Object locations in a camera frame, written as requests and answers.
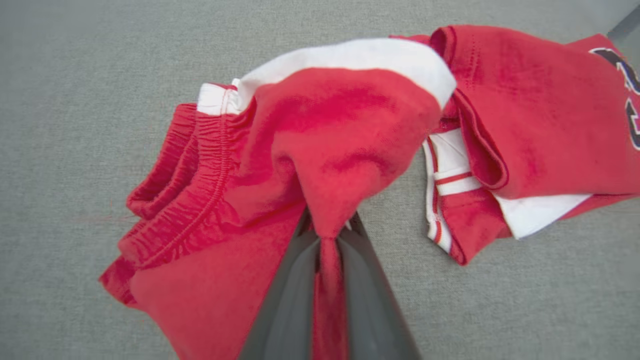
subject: red stripe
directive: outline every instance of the red stripe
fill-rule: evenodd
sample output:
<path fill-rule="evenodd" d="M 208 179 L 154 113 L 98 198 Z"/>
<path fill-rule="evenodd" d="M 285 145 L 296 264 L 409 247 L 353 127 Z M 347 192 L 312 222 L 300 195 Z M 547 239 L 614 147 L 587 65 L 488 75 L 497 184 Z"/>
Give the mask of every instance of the red stripe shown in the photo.
<path fill-rule="evenodd" d="M 438 159 L 436 158 L 436 151 L 433 147 L 433 143 L 431 139 L 427 136 L 427 144 L 429 145 L 429 152 L 431 153 L 431 164 L 433 165 L 433 172 L 438 172 Z M 442 237 L 442 225 L 440 225 L 440 220 L 437 218 L 438 216 L 438 188 L 434 185 L 433 187 L 433 200 L 431 201 L 433 205 L 432 212 L 436 216 L 436 236 L 433 239 L 433 242 L 440 243 L 440 238 Z"/>
<path fill-rule="evenodd" d="M 436 180 L 436 185 L 453 183 L 456 180 L 464 179 L 464 178 L 469 177 L 469 176 L 471 176 L 471 171 L 465 172 L 464 174 L 445 177 L 444 179 Z"/>

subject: red clothing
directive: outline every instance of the red clothing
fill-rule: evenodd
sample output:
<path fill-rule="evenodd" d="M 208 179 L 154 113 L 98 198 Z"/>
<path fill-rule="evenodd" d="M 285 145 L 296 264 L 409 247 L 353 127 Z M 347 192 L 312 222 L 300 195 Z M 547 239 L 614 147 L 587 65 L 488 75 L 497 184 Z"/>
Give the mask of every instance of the red clothing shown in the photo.
<path fill-rule="evenodd" d="M 608 39 L 562 45 L 449 26 L 430 44 L 458 82 L 471 171 L 487 189 L 507 199 L 640 193 L 640 88 L 620 63 L 589 51 L 617 52 Z"/>
<path fill-rule="evenodd" d="M 486 26 L 410 39 L 458 82 L 424 149 L 428 236 L 459 264 L 496 238 L 640 195 L 640 85 L 608 39 Z"/>
<path fill-rule="evenodd" d="M 308 204 L 322 237 L 314 358 L 346 358 L 334 237 L 409 166 L 455 82 L 429 47 L 357 40 L 283 55 L 176 109 L 102 275 L 182 359 L 234 359 Z"/>

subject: jersey number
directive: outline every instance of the jersey number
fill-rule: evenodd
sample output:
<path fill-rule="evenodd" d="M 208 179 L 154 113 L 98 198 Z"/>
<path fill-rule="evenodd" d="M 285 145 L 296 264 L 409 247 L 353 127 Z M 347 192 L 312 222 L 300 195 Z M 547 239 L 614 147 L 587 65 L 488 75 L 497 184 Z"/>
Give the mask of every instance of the jersey number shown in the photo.
<path fill-rule="evenodd" d="M 602 56 L 611 63 L 611 65 L 615 66 L 619 71 L 622 71 L 625 75 L 625 87 L 629 92 L 640 95 L 640 81 L 638 81 L 636 72 L 620 57 L 620 55 L 616 54 L 612 49 L 605 47 L 592 49 L 589 52 Z M 638 112 L 631 101 L 631 97 L 627 99 L 625 110 L 627 112 L 627 120 L 629 121 L 631 141 L 634 144 L 634 147 L 637 150 L 640 150 L 640 117 L 638 116 Z"/>

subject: gray table surface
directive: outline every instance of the gray table surface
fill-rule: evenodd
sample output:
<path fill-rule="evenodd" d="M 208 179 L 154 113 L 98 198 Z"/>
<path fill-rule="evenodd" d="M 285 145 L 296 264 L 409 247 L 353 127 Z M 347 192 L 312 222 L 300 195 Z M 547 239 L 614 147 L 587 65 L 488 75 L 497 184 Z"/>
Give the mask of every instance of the gray table surface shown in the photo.
<path fill-rule="evenodd" d="M 286 51 L 507 26 L 598 31 L 576 1 L 0 3 L 0 359 L 165 359 L 148 317 L 97 282 L 134 220 L 173 108 Z M 616 37 L 640 67 L 640 30 Z M 422 154 L 360 212 L 423 354 L 640 358 L 640 201 L 499 240 L 460 267 L 426 238 Z"/>

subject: white stripe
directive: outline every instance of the white stripe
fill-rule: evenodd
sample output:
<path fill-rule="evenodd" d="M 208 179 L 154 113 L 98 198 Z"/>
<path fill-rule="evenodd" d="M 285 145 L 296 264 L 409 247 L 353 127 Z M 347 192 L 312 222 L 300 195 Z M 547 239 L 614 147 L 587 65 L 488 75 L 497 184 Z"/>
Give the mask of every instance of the white stripe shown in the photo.
<path fill-rule="evenodd" d="M 197 110 L 212 116 L 226 113 L 239 114 L 240 111 L 230 102 L 237 97 L 232 89 L 225 89 L 218 85 L 204 83 L 200 87 Z"/>
<path fill-rule="evenodd" d="M 422 142 L 422 148 L 424 149 L 424 158 L 426 160 L 426 165 L 427 165 L 426 218 L 427 218 L 427 225 L 429 225 L 429 229 L 427 230 L 427 237 L 431 240 L 435 240 L 436 234 L 438 231 L 438 228 L 436 226 L 436 221 L 438 216 L 437 214 L 433 213 L 433 197 L 435 196 L 434 194 L 435 183 L 433 180 L 433 162 L 435 161 L 435 159 L 431 157 L 431 149 L 429 148 L 429 143 L 427 142 L 427 140 L 424 140 Z"/>
<path fill-rule="evenodd" d="M 465 174 L 467 172 L 471 172 L 471 168 L 468 167 L 468 166 L 465 166 L 465 167 L 453 168 L 453 169 L 447 170 L 447 171 L 437 172 L 437 173 L 433 174 L 433 177 L 436 180 L 442 180 L 442 179 L 446 179 L 448 177 L 452 177 L 452 176 L 456 176 L 456 175 L 462 175 L 462 174 Z"/>
<path fill-rule="evenodd" d="M 444 221 L 444 215 L 442 214 L 442 208 L 440 207 L 440 202 L 438 203 L 438 216 L 441 219 L 440 221 L 440 242 L 438 246 L 449 254 L 451 252 L 451 232 L 449 230 L 449 226 L 447 226 L 447 222 Z"/>
<path fill-rule="evenodd" d="M 480 184 L 474 176 L 469 176 L 464 179 L 438 185 L 438 193 L 440 196 L 446 196 L 455 193 L 469 192 L 471 190 L 480 189 L 481 187 L 482 184 Z"/>
<path fill-rule="evenodd" d="M 396 72 L 429 92 L 442 109 L 456 88 L 447 64 L 432 48 L 402 39 L 374 38 L 308 47 L 281 55 L 245 75 L 238 84 L 237 109 L 243 111 L 262 85 L 275 84 L 309 68 Z"/>

